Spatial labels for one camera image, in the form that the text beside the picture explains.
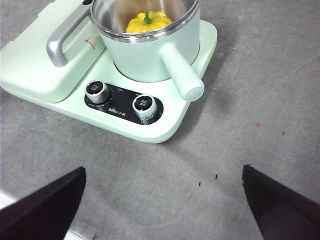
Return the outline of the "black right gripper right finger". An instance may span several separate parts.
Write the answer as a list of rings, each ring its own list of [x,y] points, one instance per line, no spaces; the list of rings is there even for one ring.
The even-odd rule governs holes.
[[[278,181],[243,166],[242,186],[265,240],[318,240],[320,204]]]

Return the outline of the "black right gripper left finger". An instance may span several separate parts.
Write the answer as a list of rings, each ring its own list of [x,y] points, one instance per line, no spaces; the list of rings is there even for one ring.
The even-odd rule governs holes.
[[[0,211],[2,240],[62,240],[79,209],[87,182],[82,166]]]

